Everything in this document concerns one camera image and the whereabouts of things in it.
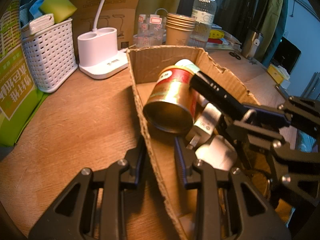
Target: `bottle label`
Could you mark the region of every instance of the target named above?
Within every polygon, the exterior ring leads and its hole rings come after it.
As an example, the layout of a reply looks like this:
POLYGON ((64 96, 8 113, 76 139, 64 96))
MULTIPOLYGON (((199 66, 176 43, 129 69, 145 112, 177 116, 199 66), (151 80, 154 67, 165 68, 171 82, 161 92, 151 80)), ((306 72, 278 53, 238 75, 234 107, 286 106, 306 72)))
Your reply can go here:
POLYGON ((211 26, 214 19, 214 14, 193 9, 191 17, 196 19, 197 22, 211 26))

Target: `table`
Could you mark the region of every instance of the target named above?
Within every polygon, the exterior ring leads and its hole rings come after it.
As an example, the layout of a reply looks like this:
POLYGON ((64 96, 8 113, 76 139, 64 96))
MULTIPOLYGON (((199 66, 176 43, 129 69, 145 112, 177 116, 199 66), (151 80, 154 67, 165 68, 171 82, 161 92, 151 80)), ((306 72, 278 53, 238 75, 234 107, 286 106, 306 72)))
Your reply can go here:
MULTIPOLYGON (((262 104, 283 102, 260 64, 227 51, 211 56, 233 71, 262 104)), ((39 108, 14 150, 0 162, 0 200, 27 235, 42 212, 83 168, 103 169, 135 147, 139 120, 129 71, 96 81, 75 71, 39 108)), ((294 131, 283 132, 295 140, 294 131)), ((125 193, 128 239, 179 239, 147 158, 137 191, 125 193)))

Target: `tin can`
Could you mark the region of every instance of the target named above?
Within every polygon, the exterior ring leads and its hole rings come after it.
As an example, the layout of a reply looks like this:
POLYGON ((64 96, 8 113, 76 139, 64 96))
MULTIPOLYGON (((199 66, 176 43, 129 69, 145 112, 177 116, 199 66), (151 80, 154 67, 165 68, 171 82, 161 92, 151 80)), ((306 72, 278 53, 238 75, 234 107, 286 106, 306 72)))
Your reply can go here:
POLYGON ((148 122, 170 133, 188 132, 193 125, 197 92, 189 87, 193 72, 183 66, 169 66, 143 108, 148 122))

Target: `stack of paper cups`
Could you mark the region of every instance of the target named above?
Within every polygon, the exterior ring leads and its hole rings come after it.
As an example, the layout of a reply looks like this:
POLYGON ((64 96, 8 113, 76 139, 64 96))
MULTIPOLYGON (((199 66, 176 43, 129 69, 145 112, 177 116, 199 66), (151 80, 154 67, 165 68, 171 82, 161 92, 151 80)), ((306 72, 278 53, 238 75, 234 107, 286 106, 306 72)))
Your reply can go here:
POLYGON ((180 14, 167 14, 166 45, 188 45, 190 35, 195 28, 196 20, 180 14))

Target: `green sponge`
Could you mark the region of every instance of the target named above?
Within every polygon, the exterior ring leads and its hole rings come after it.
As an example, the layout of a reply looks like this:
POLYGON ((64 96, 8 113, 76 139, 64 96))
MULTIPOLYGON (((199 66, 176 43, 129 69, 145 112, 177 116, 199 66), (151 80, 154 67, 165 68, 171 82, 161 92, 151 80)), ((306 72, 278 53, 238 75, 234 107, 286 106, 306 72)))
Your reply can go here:
POLYGON ((77 10, 69 0, 44 0, 39 9, 45 14, 53 13, 54 23, 63 22, 77 10))

